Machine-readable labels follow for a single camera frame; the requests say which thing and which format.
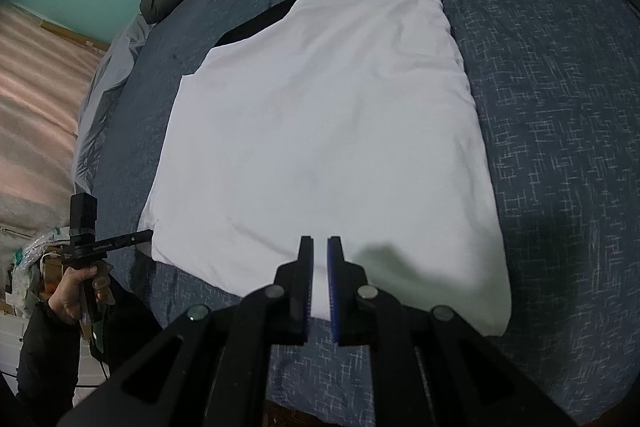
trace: metal screw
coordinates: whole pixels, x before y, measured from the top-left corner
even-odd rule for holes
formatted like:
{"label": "metal screw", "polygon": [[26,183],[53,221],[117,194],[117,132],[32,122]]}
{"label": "metal screw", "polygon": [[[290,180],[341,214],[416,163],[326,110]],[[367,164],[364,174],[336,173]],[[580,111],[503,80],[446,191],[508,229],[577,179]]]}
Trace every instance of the metal screw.
{"label": "metal screw", "polygon": [[192,321],[201,321],[207,315],[209,315],[209,308],[207,308],[204,304],[196,304],[195,306],[189,308],[189,310],[187,311],[187,316]]}
{"label": "metal screw", "polygon": [[272,284],[264,289],[264,293],[270,299],[278,299],[284,295],[284,288],[279,284]]}
{"label": "metal screw", "polygon": [[375,299],[378,296],[378,288],[370,284],[364,284],[358,288],[358,295],[363,299]]}
{"label": "metal screw", "polygon": [[437,320],[442,322],[449,322],[453,318],[453,310],[448,306],[436,306],[432,313]]}

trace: black sleeve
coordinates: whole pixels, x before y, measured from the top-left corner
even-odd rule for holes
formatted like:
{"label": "black sleeve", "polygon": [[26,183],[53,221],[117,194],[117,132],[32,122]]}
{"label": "black sleeve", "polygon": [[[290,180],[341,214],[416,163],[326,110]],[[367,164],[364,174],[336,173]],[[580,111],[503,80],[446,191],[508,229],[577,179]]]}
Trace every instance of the black sleeve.
{"label": "black sleeve", "polygon": [[38,303],[24,333],[16,396],[38,427],[54,426],[73,407],[79,362],[78,326]]}

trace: hand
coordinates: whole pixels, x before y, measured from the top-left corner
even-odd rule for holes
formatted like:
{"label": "hand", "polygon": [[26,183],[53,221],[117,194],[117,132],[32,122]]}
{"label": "hand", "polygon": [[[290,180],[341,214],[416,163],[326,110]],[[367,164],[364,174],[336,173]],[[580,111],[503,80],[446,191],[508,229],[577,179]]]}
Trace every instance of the hand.
{"label": "hand", "polygon": [[[108,273],[108,268],[101,270]],[[78,270],[74,268],[67,268],[58,288],[49,298],[49,308],[66,324],[74,324],[76,321],[82,318],[82,311],[80,309],[80,285],[82,281],[91,279],[98,274],[97,266],[85,266]],[[99,291],[97,298],[100,301],[108,300],[106,292]]]}

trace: gray blanket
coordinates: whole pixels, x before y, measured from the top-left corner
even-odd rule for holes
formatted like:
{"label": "gray blanket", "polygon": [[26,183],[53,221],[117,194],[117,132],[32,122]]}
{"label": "gray blanket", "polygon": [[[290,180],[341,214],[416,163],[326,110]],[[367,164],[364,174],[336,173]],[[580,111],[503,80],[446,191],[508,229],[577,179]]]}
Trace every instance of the gray blanket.
{"label": "gray blanket", "polygon": [[[280,1],[186,0],[151,31],[100,158],[99,237],[136,229],[181,76],[223,33]],[[513,313],[495,343],[590,421],[640,369],[638,19],[625,0],[442,2],[476,100],[510,269]],[[238,301],[131,251],[110,261],[164,325],[192,303]],[[314,320],[306,346],[275,347],[268,397],[370,426],[368,354],[329,338],[328,323]]]}

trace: patterned blue bedspread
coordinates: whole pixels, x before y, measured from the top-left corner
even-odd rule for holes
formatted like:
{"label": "patterned blue bedspread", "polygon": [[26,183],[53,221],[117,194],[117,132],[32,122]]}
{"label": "patterned blue bedspread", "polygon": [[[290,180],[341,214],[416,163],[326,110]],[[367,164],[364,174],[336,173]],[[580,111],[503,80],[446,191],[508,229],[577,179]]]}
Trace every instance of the patterned blue bedspread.
{"label": "patterned blue bedspread", "polygon": [[[99,237],[136,229],[181,76],[280,1],[186,0],[152,30],[111,115],[95,180]],[[478,106],[510,270],[513,314],[495,343],[589,421],[640,369],[640,23],[624,0],[442,1]],[[131,251],[110,261],[163,325],[193,303],[238,301]],[[373,425],[367,352],[329,338],[314,320],[306,346],[275,347],[268,398]]]}

